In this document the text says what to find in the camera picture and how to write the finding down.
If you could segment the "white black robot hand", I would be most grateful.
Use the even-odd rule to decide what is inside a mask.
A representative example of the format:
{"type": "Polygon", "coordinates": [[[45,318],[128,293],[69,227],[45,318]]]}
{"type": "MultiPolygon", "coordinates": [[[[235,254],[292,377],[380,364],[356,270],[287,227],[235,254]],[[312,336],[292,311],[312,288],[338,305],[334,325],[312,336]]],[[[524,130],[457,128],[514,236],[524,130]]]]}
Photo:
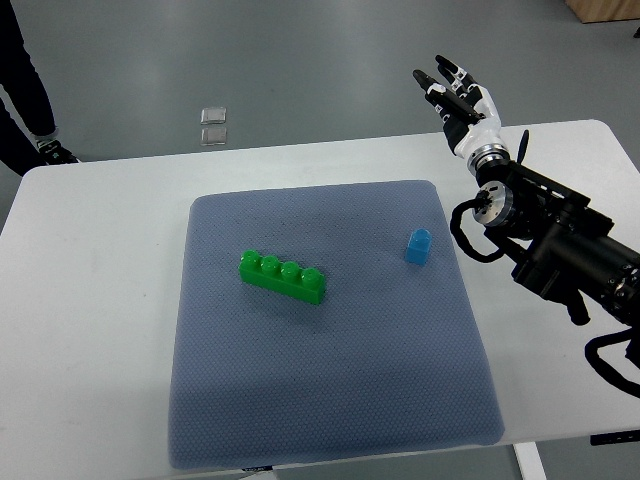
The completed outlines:
{"type": "Polygon", "coordinates": [[[440,117],[452,153],[465,160],[472,173],[485,161],[509,160],[508,149],[500,136],[501,119],[488,90],[451,60],[441,55],[435,60],[445,84],[419,69],[412,75],[440,117]]]}

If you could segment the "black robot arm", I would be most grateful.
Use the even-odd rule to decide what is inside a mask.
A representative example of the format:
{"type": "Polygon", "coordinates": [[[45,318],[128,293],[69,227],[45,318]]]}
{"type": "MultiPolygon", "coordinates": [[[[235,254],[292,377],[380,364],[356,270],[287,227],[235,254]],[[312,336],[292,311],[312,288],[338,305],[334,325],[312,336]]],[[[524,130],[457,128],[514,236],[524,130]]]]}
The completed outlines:
{"type": "Polygon", "coordinates": [[[480,190],[452,212],[459,248],[481,263],[509,257],[513,280],[564,305],[578,326],[590,320],[586,297],[624,324],[623,331],[590,340],[585,358],[606,382],[638,396],[638,384],[599,355],[623,344],[626,358],[639,363],[638,252],[610,237],[613,221],[589,208],[588,197],[523,166],[498,143],[475,148],[469,169],[480,190]]]}

